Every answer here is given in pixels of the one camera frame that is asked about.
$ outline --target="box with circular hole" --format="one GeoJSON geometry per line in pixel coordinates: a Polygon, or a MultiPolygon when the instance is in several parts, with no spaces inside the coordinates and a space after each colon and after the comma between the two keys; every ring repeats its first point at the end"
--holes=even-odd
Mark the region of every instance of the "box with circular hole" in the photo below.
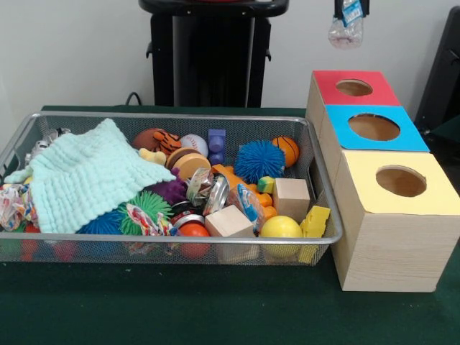
{"type": "Polygon", "coordinates": [[[307,114],[318,137],[326,106],[400,106],[382,72],[363,70],[315,70],[311,76],[307,114]]]}
{"type": "Polygon", "coordinates": [[[401,106],[326,106],[319,144],[331,182],[342,150],[429,152],[401,106]]]}
{"type": "Polygon", "coordinates": [[[343,151],[334,192],[343,290],[436,289],[460,236],[460,198],[432,154],[343,151]]]}

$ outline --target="plastic bottle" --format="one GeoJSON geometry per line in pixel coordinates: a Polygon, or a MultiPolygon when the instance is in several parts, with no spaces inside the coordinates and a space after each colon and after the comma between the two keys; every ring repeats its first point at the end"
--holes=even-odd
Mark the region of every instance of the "plastic bottle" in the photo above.
{"type": "Polygon", "coordinates": [[[329,42],[338,49],[354,49],[362,44],[364,16],[359,0],[344,0],[343,19],[334,17],[329,30],[329,42]]]}

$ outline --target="knitted cloth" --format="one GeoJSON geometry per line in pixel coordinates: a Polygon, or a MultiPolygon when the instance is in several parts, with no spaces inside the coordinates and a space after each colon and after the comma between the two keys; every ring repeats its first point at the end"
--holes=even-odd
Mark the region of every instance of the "knitted cloth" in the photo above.
{"type": "Polygon", "coordinates": [[[21,183],[32,174],[40,230],[61,234],[77,232],[148,185],[175,179],[163,166],[139,157],[110,119],[85,134],[56,139],[5,181],[21,183]]]}

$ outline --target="metal mesh basket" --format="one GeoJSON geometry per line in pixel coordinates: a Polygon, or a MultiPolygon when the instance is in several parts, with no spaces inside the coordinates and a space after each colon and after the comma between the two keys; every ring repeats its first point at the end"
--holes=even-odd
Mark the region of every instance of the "metal mesh basket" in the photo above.
{"type": "Polygon", "coordinates": [[[196,116],[112,114],[47,111],[24,120],[0,154],[0,180],[24,167],[26,153],[50,129],[65,127],[82,134],[112,118],[129,141],[150,127],[180,136],[207,137],[208,130],[226,129],[226,164],[232,165],[240,144],[280,135],[294,138],[300,159],[286,171],[288,178],[308,182],[312,205],[331,209],[321,239],[238,239],[156,236],[99,236],[83,234],[17,234],[0,232],[0,261],[99,262],[220,265],[315,265],[329,244],[342,235],[340,214],[318,141],[305,119],[260,116],[196,116]]]}

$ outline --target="orange basketball ball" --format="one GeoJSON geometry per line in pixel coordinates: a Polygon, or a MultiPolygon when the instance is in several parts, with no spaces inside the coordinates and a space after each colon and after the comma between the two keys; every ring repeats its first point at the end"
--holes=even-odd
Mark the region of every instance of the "orange basketball ball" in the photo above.
{"type": "Polygon", "coordinates": [[[285,153],[286,167],[292,167],[299,159],[300,151],[299,146],[289,137],[274,138],[272,143],[274,146],[279,147],[285,153]]]}

